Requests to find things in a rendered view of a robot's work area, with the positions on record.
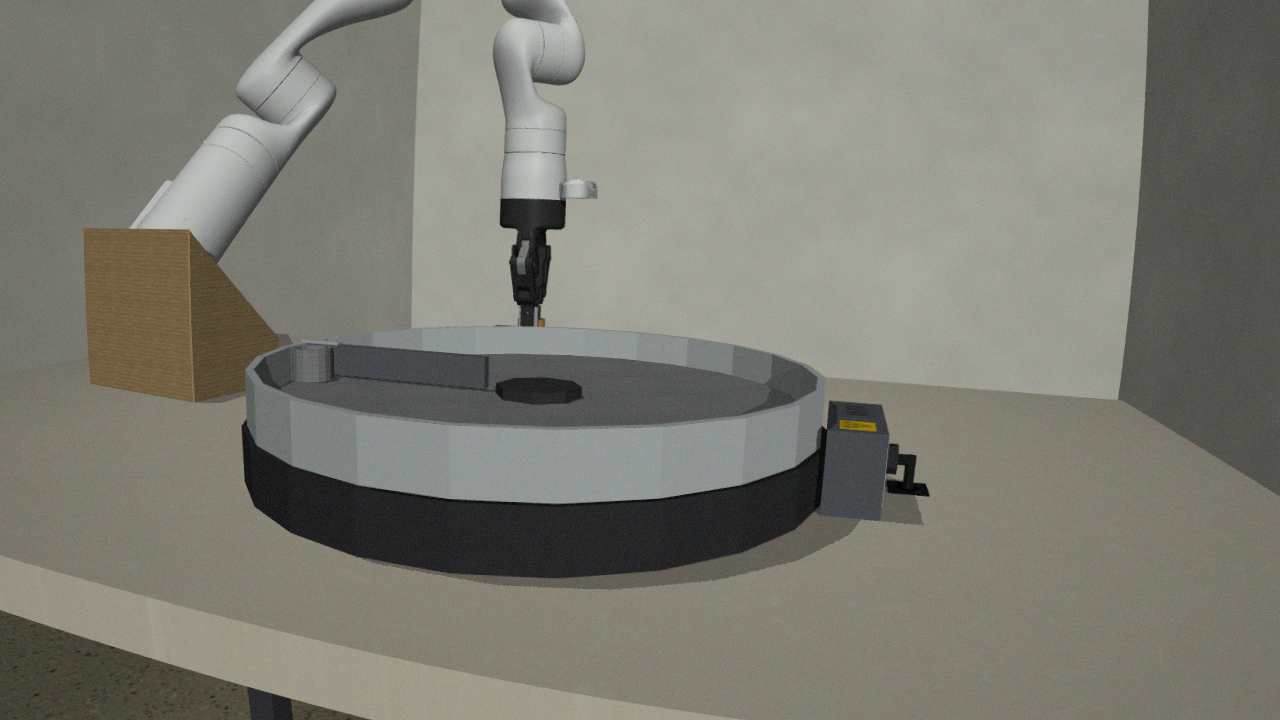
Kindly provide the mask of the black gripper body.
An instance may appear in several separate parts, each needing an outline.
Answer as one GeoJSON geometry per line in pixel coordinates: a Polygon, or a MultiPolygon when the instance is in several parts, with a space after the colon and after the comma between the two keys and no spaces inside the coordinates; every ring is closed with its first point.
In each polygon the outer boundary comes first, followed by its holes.
{"type": "Polygon", "coordinates": [[[548,199],[500,199],[500,225],[518,231],[516,252],[529,241],[529,258],[539,269],[539,247],[547,245],[547,231],[564,228],[566,201],[548,199]]]}

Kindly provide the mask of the grey metal sleeve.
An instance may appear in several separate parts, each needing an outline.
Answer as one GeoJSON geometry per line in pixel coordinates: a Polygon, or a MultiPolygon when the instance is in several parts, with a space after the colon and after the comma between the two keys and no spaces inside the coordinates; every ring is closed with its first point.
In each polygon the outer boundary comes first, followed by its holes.
{"type": "Polygon", "coordinates": [[[292,347],[293,380],[325,382],[333,379],[332,346],[300,345],[292,347]],[[308,348],[308,350],[301,350],[308,348]],[[320,350],[314,350],[320,348],[320,350]]]}

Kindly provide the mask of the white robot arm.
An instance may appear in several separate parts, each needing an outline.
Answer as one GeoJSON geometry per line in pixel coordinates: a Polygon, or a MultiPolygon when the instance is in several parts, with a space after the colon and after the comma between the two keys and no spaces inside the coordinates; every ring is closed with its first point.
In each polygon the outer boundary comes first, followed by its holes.
{"type": "MultiPolygon", "coordinates": [[[[239,101],[261,119],[246,114],[221,119],[131,229],[189,229],[219,263],[337,97],[335,85],[300,49],[333,29],[401,12],[412,1],[314,0],[236,87],[239,101]]],[[[596,199],[595,182],[567,181],[566,113],[541,99],[532,83],[570,85],[579,77],[585,61],[581,29],[566,0],[500,1],[517,17],[500,26],[493,44],[506,113],[500,199],[596,199]]]]}

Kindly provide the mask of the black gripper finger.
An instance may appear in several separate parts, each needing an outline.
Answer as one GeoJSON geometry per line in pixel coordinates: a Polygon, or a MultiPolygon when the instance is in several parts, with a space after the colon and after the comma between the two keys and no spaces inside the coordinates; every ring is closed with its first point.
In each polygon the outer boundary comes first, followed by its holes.
{"type": "Polygon", "coordinates": [[[518,325],[538,325],[539,307],[535,306],[539,306],[540,304],[540,286],[544,284],[547,246],[539,247],[539,269],[536,281],[534,259],[529,258],[527,240],[522,240],[518,258],[516,254],[516,245],[512,245],[511,256],[513,256],[509,258],[513,299],[517,305],[521,305],[518,306],[518,325]],[[530,291],[524,291],[524,287],[518,286],[529,287],[530,291]]]}
{"type": "MultiPolygon", "coordinates": [[[[549,263],[549,266],[550,266],[550,260],[549,260],[550,259],[550,245],[544,245],[544,246],[547,246],[548,254],[547,254],[547,261],[545,261],[545,282],[544,282],[544,284],[540,286],[540,299],[541,299],[540,304],[543,304],[543,301],[544,301],[544,299],[547,296],[548,263],[549,263]],[[544,286],[544,290],[543,290],[543,286],[544,286]]],[[[524,290],[530,291],[529,287],[524,287],[524,290]]],[[[541,305],[539,305],[539,316],[538,316],[538,320],[541,320],[541,305]]]]}

